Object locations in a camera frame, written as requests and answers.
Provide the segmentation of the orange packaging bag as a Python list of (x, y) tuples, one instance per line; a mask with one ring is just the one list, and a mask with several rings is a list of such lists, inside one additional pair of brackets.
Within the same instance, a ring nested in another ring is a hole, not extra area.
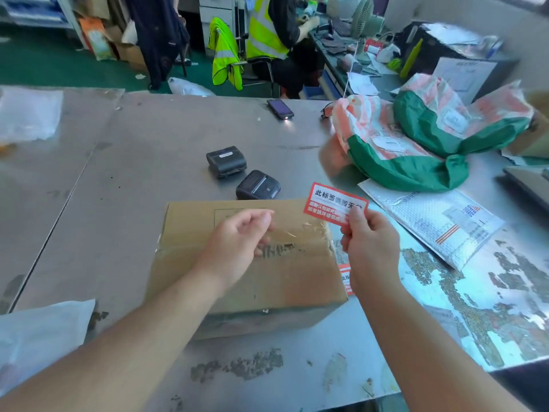
[(111, 45), (106, 38), (103, 22), (95, 17), (80, 17), (79, 24), (87, 46), (98, 61), (115, 60)]

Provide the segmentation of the green and orange mailer bag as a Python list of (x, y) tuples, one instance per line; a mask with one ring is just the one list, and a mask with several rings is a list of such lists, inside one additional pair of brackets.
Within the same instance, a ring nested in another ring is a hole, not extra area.
[(465, 157), (441, 158), (401, 130), (393, 104), (379, 96), (350, 95), (321, 112), (357, 169), (381, 186), (402, 192), (444, 193), (461, 186), (470, 170)]
[(408, 138), (447, 158), (509, 145), (529, 128), (534, 107), (518, 81), (464, 105), (444, 79), (415, 74), (399, 89), (393, 113)]

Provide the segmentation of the white plastic bag on floor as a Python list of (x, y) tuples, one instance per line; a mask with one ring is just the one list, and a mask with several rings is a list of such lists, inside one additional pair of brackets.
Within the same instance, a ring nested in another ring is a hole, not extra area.
[(184, 80), (182, 78), (170, 77), (168, 86), (172, 94), (180, 96), (216, 96), (214, 92), (200, 84)]

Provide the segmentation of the person's right forearm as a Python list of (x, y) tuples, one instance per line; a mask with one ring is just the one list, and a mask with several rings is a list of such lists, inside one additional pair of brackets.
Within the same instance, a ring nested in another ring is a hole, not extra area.
[(401, 284), (351, 279), (351, 287), (410, 412), (532, 412)]

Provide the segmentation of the black box with papers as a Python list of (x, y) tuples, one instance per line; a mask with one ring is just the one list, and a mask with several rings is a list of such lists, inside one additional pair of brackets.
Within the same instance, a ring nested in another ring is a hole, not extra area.
[(483, 47), (486, 38), (459, 26), (413, 21), (397, 32), (394, 38), (395, 45), (400, 49), (402, 66), (420, 38), (423, 39), (421, 51), (407, 80), (415, 74), (432, 75), (441, 57), (496, 63), (474, 100), (502, 86), (520, 62), (516, 54), (505, 52), (500, 42), (492, 48)]

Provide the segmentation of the red warning sticker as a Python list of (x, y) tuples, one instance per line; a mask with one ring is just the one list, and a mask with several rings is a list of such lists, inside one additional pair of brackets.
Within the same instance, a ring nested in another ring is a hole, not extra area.
[(305, 203), (304, 214), (344, 227), (349, 225), (350, 210), (354, 207), (364, 212), (369, 207), (369, 201), (340, 189), (314, 182)]

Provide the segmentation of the person's left hand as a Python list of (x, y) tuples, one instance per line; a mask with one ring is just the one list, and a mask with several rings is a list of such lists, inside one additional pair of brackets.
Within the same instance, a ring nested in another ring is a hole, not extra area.
[(213, 230), (194, 268), (227, 291), (244, 275), (252, 258), (240, 253), (240, 212), (224, 219)]

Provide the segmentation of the clear plastic bag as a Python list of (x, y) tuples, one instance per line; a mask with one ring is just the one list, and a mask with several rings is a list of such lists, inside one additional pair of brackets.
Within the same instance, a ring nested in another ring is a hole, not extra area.
[(63, 103), (62, 90), (0, 85), (0, 146), (53, 137)]

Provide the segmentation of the black smartphone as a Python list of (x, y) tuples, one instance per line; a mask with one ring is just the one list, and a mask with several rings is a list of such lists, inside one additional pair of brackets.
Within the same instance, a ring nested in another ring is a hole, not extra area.
[(278, 120), (289, 121), (294, 117), (294, 113), (282, 99), (268, 99), (266, 103)]

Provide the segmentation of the red sticker sheet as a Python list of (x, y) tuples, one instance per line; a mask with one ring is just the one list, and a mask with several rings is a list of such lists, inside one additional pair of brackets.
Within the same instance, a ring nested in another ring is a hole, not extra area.
[(351, 267), (350, 264), (339, 264), (338, 265), (340, 274), (341, 274), (341, 280), (344, 284), (345, 291), (347, 292), (348, 296), (354, 295), (354, 292), (350, 285), (350, 273), (351, 273)]

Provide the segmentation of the green desk fan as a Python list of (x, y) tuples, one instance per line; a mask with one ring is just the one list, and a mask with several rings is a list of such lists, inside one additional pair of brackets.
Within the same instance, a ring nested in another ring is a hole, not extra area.
[(373, 0), (360, 0), (351, 22), (350, 38), (373, 38), (381, 35), (385, 18), (374, 14)]

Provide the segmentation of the yellow safety vest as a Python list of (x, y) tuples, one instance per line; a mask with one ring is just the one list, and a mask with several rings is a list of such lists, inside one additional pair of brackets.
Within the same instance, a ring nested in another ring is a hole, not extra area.
[(243, 89), (243, 65), (235, 37), (229, 26), (219, 17), (214, 17), (209, 25), (208, 48), (214, 52), (212, 62), (212, 82), (215, 86), (229, 81), (235, 89)]

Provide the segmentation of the dark hanging jacket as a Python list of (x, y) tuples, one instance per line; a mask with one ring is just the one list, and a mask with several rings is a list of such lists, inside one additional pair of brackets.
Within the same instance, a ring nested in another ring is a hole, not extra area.
[(189, 47), (190, 36), (177, 11), (178, 2), (125, 0), (153, 91), (167, 81), (176, 59)]

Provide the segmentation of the white bubble mailer envelope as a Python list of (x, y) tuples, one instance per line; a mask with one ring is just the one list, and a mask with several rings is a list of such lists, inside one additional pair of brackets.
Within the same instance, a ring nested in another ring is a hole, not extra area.
[(460, 190), (445, 193), (400, 192), (372, 179), (358, 186), (395, 221), (455, 270), (504, 226), (504, 221)]

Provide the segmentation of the person's right hand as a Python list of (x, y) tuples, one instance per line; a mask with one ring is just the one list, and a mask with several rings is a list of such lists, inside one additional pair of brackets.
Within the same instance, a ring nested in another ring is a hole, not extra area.
[(351, 267), (350, 285), (361, 303), (401, 286), (399, 233), (386, 216), (370, 211), (373, 212), (370, 234), (351, 236), (349, 225), (341, 228), (341, 245)]

